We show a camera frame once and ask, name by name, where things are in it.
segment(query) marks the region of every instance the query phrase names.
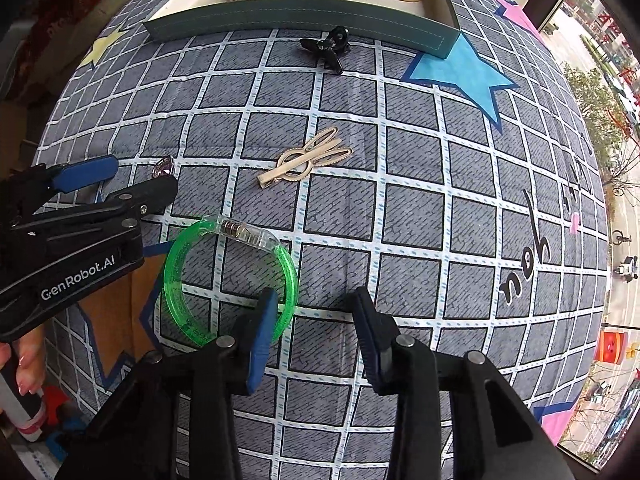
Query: road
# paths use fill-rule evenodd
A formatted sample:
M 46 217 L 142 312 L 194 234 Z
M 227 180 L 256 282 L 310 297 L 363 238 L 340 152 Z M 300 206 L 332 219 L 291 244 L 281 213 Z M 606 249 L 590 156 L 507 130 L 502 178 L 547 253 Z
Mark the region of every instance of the road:
M 595 68 L 596 63 L 580 40 L 580 35 L 588 35 L 582 25 L 562 10 L 556 12 L 552 22 L 559 27 L 558 30 L 552 36 L 543 34 L 543 38 L 556 60 L 560 63 L 567 62 L 570 66 L 581 70 Z M 638 150 L 632 140 L 625 144 L 625 151 L 629 152 L 629 150 Z M 629 176 L 631 181 L 640 182 L 640 165 L 633 168 Z M 613 266 L 624 260 L 626 256 L 640 255 L 638 226 L 640 202 L 637 196 L 640 196 L 637 192 L 635 194 L 626 192 L 624 196 L 616 199 L 616 212 L 611 220 L 612 230 L 621 230 L 625 236 L 630 236 L 632 241 L 613 247 Z M 640 326 L 640 308 L 636 308 L 639 289 L 640 280 L 626 283 L 614 276 L 606 317 L 608 323 Z M 630 343 L 634 341 L 640 342 L 640 332 L 630 333 Z M 596 364 L 593 379 L 612 384 L 610 395 L 601 404 L 578 402 L 576 413 L 569 426 L 568 438 L 562 441 L 567 449 L 573 452 L 595 449 L 618 411 L 623 394 L 635 377 L 636 367 L 640 367 L 640 355 L 636 359 L 624 360 L 620 366 Z

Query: human hand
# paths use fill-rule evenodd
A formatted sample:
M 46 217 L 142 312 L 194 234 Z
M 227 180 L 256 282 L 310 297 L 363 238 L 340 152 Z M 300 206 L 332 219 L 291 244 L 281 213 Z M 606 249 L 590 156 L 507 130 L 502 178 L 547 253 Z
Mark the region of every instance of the human hand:
M 44 382 L 44 327 L 40 325 L 14 343 L 18 354 L 18 371 L 15 382 L 21 395 L 34 394 Z M 11 357 L 11 347 L 0 343 L 0 369 Z

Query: bicycle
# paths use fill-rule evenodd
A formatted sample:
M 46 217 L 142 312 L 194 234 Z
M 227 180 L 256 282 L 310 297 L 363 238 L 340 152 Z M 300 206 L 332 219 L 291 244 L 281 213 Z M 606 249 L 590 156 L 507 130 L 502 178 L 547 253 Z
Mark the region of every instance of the bicycle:
M 614 231 L 611 232 L 611 235 L 613 236 L 613 240 L 611 243 L 613 243 L 614 245 L 620 245 L 623 242 L 631 241 L 631 237 L 623 235 L 620 229 L 615 229 Z

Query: table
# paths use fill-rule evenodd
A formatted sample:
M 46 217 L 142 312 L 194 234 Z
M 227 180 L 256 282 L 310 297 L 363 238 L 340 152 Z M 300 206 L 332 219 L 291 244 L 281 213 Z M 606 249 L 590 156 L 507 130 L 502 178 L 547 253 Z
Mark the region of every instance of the table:
M 321 37 L 314 30 L 152 43 L 142 20 L 163 1 L 132 0 L 108 25 L 101 36 L 118 27 L 124 35 L 71 78 L 37 161 L 120 160 L 113 180 L 57 197 L 56 207 L 145 180 L 173 156 L 178 196 L 144 224 L 150 258 L 162 260 L 167 240 L 216 212 L 269 228 L 290 247 L 301 283 L 296 317 L 272 348 L 260 390 L 235 404 L 246 476 L 384 478 L 395 400 L 376 397 L 363 377 L 340 302 L 359 285 L 432 349 L 485 352 L 538 420 L 570 409 L 600 327 L 607 219 L 584 122 L 521 10 L 451 0 L 464 34 L 450 75 L 434 80 L 428 57 L 361 37 L 351 38 L 344 75 L 332 75 L 299 48 L 299 38 Z M 300 183 L 259 188 L 256 176 L 283 150 L 332 125 L 350 158 Z M 190 255 L 184 281 L 194 315 L 219 333 L 263 286 L 281 288 L 268 261 L 215 238 Z M 151 288 L 133 323 L 169 353 L 188 350 Z M 131 359 L 105 367 L 104 330 L 85 314 L 72 308 L 54 320 L 47 356 L 51 379 L 91 415 Z M 446 395 L 441 405 L 446 479 Z M 184 470 L 185 417 L 180 428 Z

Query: light-up bracelet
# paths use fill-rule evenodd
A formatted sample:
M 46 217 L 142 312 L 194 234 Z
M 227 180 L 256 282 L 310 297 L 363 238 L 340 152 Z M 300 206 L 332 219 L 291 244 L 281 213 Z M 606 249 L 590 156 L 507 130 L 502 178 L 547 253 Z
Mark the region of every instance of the light-up bracelet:
M 164 294 L 169 312 L 180 330 L 196 345 L 203 346 L 215 339 L 202 327 L 189 311 L 182 295 L 182 266 L 187 253 L 201 237 L 214 234 L 226 236 L 243 244 L 273 254 L 284 273 L 286 295 L 284 307 L 278 316 L 272 341 L 277 341 L 291 322 L 298 302 L 298 274 L 289 251 L 269 231 L 239 222 L 222 215 L 205 216 L 187 227 L 175 239 L 164 264 Z

